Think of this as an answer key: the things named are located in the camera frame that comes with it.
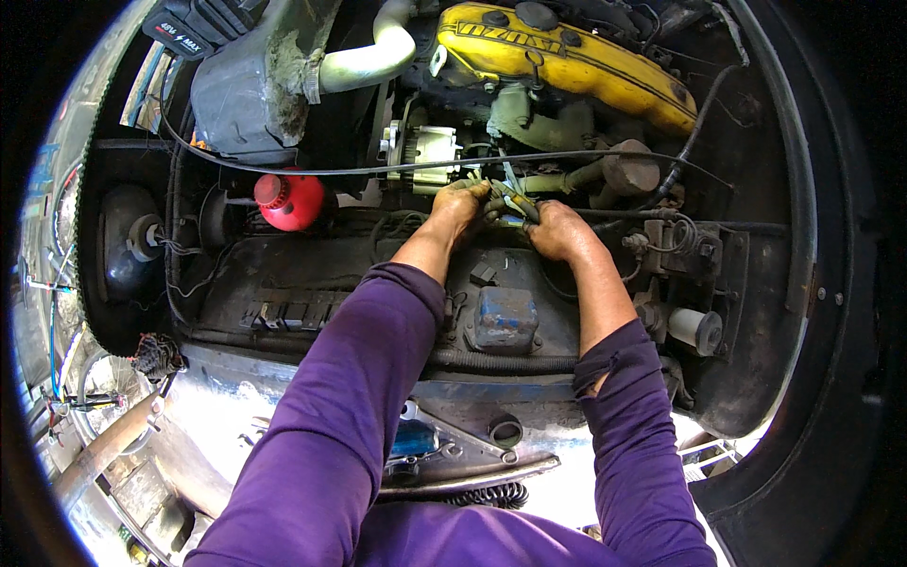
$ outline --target person's left hand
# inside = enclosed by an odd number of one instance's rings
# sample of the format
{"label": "person's left hand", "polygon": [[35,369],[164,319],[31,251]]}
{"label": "person's left hand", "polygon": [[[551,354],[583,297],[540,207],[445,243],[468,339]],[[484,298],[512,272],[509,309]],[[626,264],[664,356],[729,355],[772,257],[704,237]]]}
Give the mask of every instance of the person's left hand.
{"label": "person's left hand", "polygon": [[479,210],[479,199],[492,187],[487,180],[478,185],[461,179],[442,187],[434,196],[432,218],[450,222],[462,231]]}

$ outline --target coolant pipe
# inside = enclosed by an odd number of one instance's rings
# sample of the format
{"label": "coolant pipe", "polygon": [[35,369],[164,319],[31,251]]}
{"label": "coolant pipe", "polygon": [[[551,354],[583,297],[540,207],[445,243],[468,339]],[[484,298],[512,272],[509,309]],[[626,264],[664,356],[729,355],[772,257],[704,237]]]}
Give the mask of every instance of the coolant pipe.
{"label": "coolant pipe", "polygon": [[389,81],[415,58],[415,41],[404,29],[413,0],[387,0],[372,23],[374,45],[325,55],[318,71],[322,93],[342,93]]}

